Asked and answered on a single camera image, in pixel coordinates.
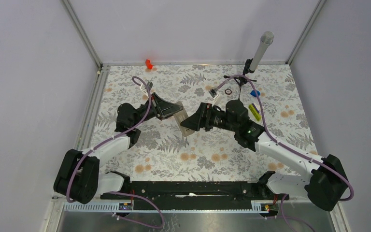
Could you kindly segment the blue plastic cap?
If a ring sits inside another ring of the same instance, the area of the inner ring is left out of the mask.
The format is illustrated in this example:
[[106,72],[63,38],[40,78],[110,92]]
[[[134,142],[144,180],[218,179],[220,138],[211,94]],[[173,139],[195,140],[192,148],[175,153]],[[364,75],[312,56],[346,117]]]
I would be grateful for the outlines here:
[[250,95],[252,95],[253,97],[259,97],[260,96],[260,91],[259,90],[252,90],[250,92]]

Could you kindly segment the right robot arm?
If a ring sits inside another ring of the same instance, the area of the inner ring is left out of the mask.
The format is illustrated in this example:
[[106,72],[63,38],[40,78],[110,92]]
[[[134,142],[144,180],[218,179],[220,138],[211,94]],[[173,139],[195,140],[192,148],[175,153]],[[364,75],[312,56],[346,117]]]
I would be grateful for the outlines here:
[[257,187],[264,199],[275,194],[306,197],[320,209],[332,211],[350,189],[339,158],[332,154],[327,157],[306,155],[291,144],[279,142],[272,133],[250,119],[248,109],[240,100],[227,102],[225,110],[202,102],[180,125],[193,131],[210,131],[212,128],[232,131],[242,147],[272,157],[298,173],[297,176],[265,173],[265,181]]

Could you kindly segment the red plastic block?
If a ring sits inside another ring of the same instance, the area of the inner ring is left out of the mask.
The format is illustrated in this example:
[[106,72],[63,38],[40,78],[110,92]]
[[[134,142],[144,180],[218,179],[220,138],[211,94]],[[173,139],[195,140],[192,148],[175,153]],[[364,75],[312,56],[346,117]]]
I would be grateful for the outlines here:
[[153,69],[153,64],[151,63],[151,60],[146,59],[145,65],[146,65],[146,67],[147,67],[148,70]]

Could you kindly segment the black microphone tripod stand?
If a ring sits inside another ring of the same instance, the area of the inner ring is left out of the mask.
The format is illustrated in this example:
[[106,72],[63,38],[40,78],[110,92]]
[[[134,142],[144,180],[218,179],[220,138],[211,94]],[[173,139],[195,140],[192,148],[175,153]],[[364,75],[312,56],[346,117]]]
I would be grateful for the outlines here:
[[[246,75],[246,74],[254,73],[255,72],[255,70],[251,70],[250,69],[250,65],[252,64],[252,62],[253,62],[253,59],[247,59],[246,60],[245,65],[244,65],[244,69],[243,69],[243,75]],[[245,84],[247,84],[248,81],[247,81],[246,78],[243,78],[243,77],[234,77],[233,79],[235,80],[235,82],[239,86],[238,99],[240,99],[241,91],[242,91],[242,86],[245,85]]]

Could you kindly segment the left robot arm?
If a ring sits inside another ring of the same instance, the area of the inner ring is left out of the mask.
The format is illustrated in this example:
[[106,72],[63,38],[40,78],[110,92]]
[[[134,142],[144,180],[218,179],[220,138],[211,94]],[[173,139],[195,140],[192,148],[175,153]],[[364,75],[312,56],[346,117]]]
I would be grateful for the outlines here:
[[123,199],[130,194],[129,179],[124,174],[109,172],[100,174],[100,167],[119,153],[133,147],[141,134],[137,128],[152,118],[165,120],[183,111],[180,102],[161,99],[156,93],[145,104],[135,108],[129,103],[117,109],[116,128],[112,137],[93,148],[82,151],[70,149],[66,152],[55,178],[54,192],[68,196],[71,202],[86,204],[94,197],[112,192]]

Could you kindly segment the aluminium frame rail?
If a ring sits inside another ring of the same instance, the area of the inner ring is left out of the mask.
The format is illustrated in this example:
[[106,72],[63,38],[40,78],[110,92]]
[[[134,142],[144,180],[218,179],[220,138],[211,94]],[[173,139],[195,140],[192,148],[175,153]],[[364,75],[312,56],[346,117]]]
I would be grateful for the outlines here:
[[97,55],[81,21],[69,0],[60,2],[69,17],[69,21],[74,26],[76,35],[79,39],[76,41],[84,46],[82,55],[73,53],[74,57],[70,60],[75,66],[70,65],[72,71],[80,71],[82,76],[87,76],[86,88],[78,87],[77,90],[82,94],[79,98],[85,109],[75,110],[73,114],[79,118],[80,128],[77,133],[74,148],[84,149],[91,141],[91,135],[94,129],[95,114],[99,110],[100,98],[103,94],[101,87],[105,84],[106,74],[103,71],[103,63]]

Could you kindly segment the floral patterned table mat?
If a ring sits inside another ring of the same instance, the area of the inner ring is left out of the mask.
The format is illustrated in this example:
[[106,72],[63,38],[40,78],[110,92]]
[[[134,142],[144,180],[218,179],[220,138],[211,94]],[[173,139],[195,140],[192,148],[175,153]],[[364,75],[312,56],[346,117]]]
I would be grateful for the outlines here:
[[[137,76],[153,83],[153,91],[169,102],[182,102],[193,114],[201,102],[211,102],[209,90],[220,87],[225,108],[238,98],[239,87],[225,76],[241,74],[243,65],[161,65],[151,70],[144,66],[112,66],[92,133],[91,146],[112,136],[118,106],[135,107],[147,97],[133,83]],[[262,103],[268,129],[274,136],[309,154],[317,154],[297,87],[288,65],[260,65],[249,75],[251,86],[242,87],[244,106]],[[259,90],[260,96],[250,95]],[[227,130],[200,130],[183,137],[174,118],[150,119],[139,126],[141,135],[134,147],[104,163],[101,173],[117,171],[135,181],[256,181],[266,171],[296,174],[287,165],[265,154],[243,148]]]

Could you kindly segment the grey microphone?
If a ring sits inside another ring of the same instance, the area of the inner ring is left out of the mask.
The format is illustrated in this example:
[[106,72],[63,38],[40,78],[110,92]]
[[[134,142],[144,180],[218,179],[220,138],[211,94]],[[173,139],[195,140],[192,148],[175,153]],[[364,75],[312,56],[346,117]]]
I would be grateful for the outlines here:
[[248,70],[249,70],[250,73],[253,73],[257,69],[257,67],[258,67],[261,59],[263,58],[266,50],[272,44],[273,39],[274,39],[274,33],[273,32],[266,31],[266,32],[263,33],[263,35],[260,38],[260,43],[259,43],[259,46],[256,50],[256,53],[255,53],[255,55],[254,55],[254,57],[251,61],[251,64],[248,67]]

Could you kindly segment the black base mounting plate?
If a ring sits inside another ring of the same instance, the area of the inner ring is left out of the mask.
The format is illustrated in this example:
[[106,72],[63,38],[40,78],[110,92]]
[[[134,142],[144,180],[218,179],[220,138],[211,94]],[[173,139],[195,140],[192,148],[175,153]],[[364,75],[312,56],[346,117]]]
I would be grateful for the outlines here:
[[275,194],[264,184],[257,182],[169,182],[169,181],[130,181],[121,189],[123,195],[104,193],[102,200],[141,200],[128,196],[135,194],[149,199],[156,206],[166,201],[201,204],[205,202],[226,203],[231,201],[281,200],[283,194]]

